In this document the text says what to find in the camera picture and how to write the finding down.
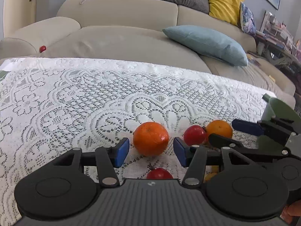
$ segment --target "sofa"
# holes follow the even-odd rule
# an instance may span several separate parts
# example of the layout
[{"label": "sofa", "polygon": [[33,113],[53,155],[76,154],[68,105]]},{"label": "sofa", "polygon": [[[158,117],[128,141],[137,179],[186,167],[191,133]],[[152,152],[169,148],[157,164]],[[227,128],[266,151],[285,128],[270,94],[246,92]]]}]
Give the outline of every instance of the sofa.
[{"label": "sofa", "polygon": [[[262,58],[260,66],[232,66],[198,55],[167,38],[176,25],[211,28],[256,52],[252,36],[208,14],[162,0],[66,0],[57,16],[17,30],[0,41],[1,62],[11,57],[81,57],[147,62],[215,74],[272,91],[295,107],[294,84]],[[39,48],[47,49],[39,53]]]}]

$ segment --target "white lace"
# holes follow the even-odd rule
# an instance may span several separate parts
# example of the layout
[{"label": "white lace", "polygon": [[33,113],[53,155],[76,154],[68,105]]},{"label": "white lace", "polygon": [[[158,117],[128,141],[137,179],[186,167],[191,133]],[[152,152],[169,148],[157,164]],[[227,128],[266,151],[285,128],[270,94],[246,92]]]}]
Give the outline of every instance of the white lace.
[{"label": "white lace", "polygon": [[[171,137],[166,151],[146,158],[131,147],[119,179],[144,178],[151,163],[182,179],[186,169],[172,148],[174,137],[193,124],[215,119],[260,119],[262,95],[273,93],[235,80],[149,63],[104,59],[21,58],[0,86],[0,225],[20,218],[16,183],[73,147],[83,152],[114,144],[141,123],[156,121]],[[254,137],[234,132],[254,148]],[[95,168],[85,173],[97,181]]]}]

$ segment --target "blue patterned pillow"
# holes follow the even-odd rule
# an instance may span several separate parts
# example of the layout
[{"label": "blue patterned pillow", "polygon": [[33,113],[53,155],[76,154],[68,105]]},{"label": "blue patterned pillow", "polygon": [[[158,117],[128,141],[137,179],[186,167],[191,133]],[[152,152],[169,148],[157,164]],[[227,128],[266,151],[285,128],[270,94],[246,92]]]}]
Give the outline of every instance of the blue patterned pillow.
[{"label": "blue patterned pillow", "polygon": [[256,35],[253,13],[242,2],[240,3],[240,26],[243,32],[248,33],[252,36]]}]

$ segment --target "yellow pillow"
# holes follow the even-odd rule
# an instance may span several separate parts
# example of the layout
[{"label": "yellow pillow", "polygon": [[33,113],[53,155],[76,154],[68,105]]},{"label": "yellow pillow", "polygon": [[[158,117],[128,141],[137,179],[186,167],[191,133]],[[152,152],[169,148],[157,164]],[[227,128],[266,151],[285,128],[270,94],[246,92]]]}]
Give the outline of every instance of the yellow pillow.
[{"label": "yellow pillow", "polygon": [[237,26],[240,2],[244,0],[209,0],[209,15]]}]

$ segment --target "orange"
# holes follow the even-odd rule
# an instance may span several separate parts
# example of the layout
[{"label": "orange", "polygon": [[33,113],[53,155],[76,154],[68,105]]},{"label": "orange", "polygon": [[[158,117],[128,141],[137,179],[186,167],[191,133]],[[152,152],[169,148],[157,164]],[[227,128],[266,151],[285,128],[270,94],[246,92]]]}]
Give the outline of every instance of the orange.
[{"label": "orange", "polygon": [[142,123],[134,131],[133,143],[141,155],[160,155],[167,148],[168,142],[167,130],[157,122]]},{"label": "orange", "polygon": [[207,137],[209,137],[210,134],[215,133],[231,139],[233,131],[232,127],[226,121],[215,120],[208,124],[206,127],[206,133]]},{"label": "orange", "polygon": [[217,173],[208,173],[204,176],[204,182],[208,182],[211,178],[213,178]]}]

